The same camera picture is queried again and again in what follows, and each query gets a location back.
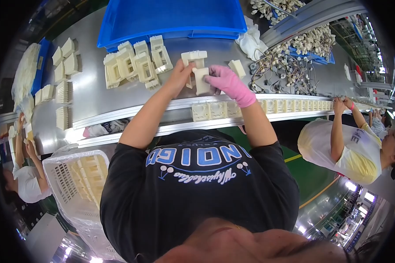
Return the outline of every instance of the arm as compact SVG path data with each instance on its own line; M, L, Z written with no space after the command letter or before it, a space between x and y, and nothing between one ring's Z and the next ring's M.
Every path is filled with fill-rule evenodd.
M156 92L124 129L119 143L138 149L146 149L157 132L161 117L171 99L176 97L186 84L194 64L186 68L179 59L168 81Z
M45 178L44 169L42 169L42 163L38 159L37 155L35 155L34 145L32 144L32 142L30 140L28 141L28 144L26 145L26 151L28 152L29 157L32 159L32 161L35 164L35 167L38 170L38 173L40 175L39 178L37 177L38 185L39 185L39 188L41 189L41 193L44 193L48 189L47 178Z
M256 95L237 75L229 68L219 65L210 66L209 73L211 76L205 76L204 80L211 86L224 91L241 108L251 146L254 148L276 142L278 139L275 131L256 100Z
M258 101L242 108L241 113L246 126L247 138L252 148L271 145L278 141L274 128Z
M349 98L347 98L347 96L345 96L345 99L342 101L344 103L344 105L347 108L351 108L353 106L353 101L350 100ZM363 127L363 125L366 123L366 120L363 117L363 114L361 114L361 112L358 110L357 106L354 104L353 109L351 110L353 113L353 117L355 120L355 123L357 124L357 126L359 128Z
M15 162L16 164L19 166L19 168L21 168L23 166L23 163L25 162L23 160L23 152L22 152L22 126L23 123L25 122L25 119L22 120L23 117L23 112L21 112L21 114L19 114L19 119L18 119L18 134L16 135L16 145L15 145Z
M342 151L344 150L344 137L342 135L342 113L344 110L345 105L342 100L340 98L335 98L335 118L331 131L331 157L335 162L341 158Z

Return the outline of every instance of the metal workbench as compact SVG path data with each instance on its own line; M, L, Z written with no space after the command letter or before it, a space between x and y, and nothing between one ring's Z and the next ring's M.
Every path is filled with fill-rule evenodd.
M252 16L250 15L250 12L251 9L248 10L247 5L243 6L243 13L245 15L253 18L255 21L258 21L258 23L264 22L259 22L257 19L258 16ZM143 105L157 91L148 91L145 88L145 85L138 81L125 83L113 89L106 89L103 60L107 51L105 48L96 47L104 13L105 8L101 8L100 10L91 13L64 31L54 39L50 45L50 51L48 53L49 58L47 59L43 76L43 86L46 84L56 85L56 83L54 83L55 66L53 66L51 56L57 46L62 46L68 37L73 39L75 42L80 73L74 76L69 76L68 80L69 90L71 91L69 92L71 103L68 104L68 107L70 108L70 129L62 131L56 127L56 109L63 106L63 104L56 104L55 99L42 103L34 108L32 125L37 151L41 155L52 153L62 146L76 143L83 139L84 137L82 136L82 133L86 126L115 119L114 114L117 114L120 111L129 111L125 110L127 108L140 108L141 105ZM175 62L180 58L181 53L193 50L207 51L208 58L205 59L205 65L221 64L226 66L230 60L239 59L242 62L244 69L247 71L248 66L252 63L252 61L240 50L240 47L230 39L165 39L164 45L167 48L173 64L175 64ZM320 81L318 84L318 93L324 96L365 96L365 90L360 90L345 77L344 63L348 66L352 65L353 62L351 61L351 58L339 45L333 47L333 54L335 65L313 64L316 72L316 78ZM158 77L160 82L163 84L170 74L170 71L159 74ZM279 80L279 78L272 76L271 80L274 82ZM249 72L247 72L247 76L245 76L242 81L246 84L250 82ZM188 98L196 97L195 92L195 89L184 88L180 92L178 99L174 100L173 103L191 103ZM208 99L221 100L222 97L210 96L192 99L192 101L197 102L199 100L202 101ZM126 116L127 115L122 114L118 115L118 117ZM175 110L171 110L166 112L163 117L163 121L165 123L173 124L181 123L181 119L191 119L190 110L188 108L180 107ZM220 125L214 125L213 128L219 128L222 127L222 125L223 127L234 126L239 123L231 122L229 120L225 120L224 122L228 124L223 124L221 122Z

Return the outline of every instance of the worker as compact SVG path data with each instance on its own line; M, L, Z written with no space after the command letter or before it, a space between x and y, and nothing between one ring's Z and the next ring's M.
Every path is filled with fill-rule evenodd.
M349 108L357 127L342 124L342 113ZM274 122L281 145L302 155L309 162L347 176L352 181L368 185L382 170L395 167L395 130L390 130L381 142L347 97L335 98L333 121L312 122L290 120Z
M241 108L252 150L217 130L185 130L145 151L193 66L177 62L111 158L100 217L117 253L126 262L345 261L336 245L290 232L298 186L255 94L229 68L211 66L204 80Z
M3 169L3 176L6 179L6 190L16 192L19 197L26 203L36 203L51 195L51 189L48 187L45 178L42 163L35 154L34 145L30 140L25 145L26 152L35 164L35 167L24 166L25 162L22 152L22 126L25 122L24 115L21 113L18 119L15 156L13 162L13 171Z
M375 109L369 111L369 116L363 116L366 123L369 124L369 127L379 138L386 131L386 128L392 126L391 117L387 112L380 116L379 110Z

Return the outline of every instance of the blue plastic tray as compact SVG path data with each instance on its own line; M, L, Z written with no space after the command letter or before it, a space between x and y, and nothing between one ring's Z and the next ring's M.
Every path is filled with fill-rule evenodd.
M335 59L334 59L334 55L331 52L331 58L329 59L329 61L327 61L325 58L322 58L321 56L315 55L315 54L310 54L310 52L308 52L306 55L297 55L296 48L293 48L291 46L288 47L288 49L290 50L290 55L293 57L307 57L309 60L313 60L314 62L320 63L320 64L324 64L326 65L327 63L331 63L331 64L335 64Z
M110 0L97 47L108 52L161 34L164 39L211 37L237 39L247 31L239 0Z
M37 72L35 73L34 82L32 83L31 94L35 96L35 93L39 91L41 87L42 81L42 73L44 72L45 61L47 59L47 52L48 48L50 47L50 42L43 38L38 44L41 45L39 54L38 54L38 61L37 61Z

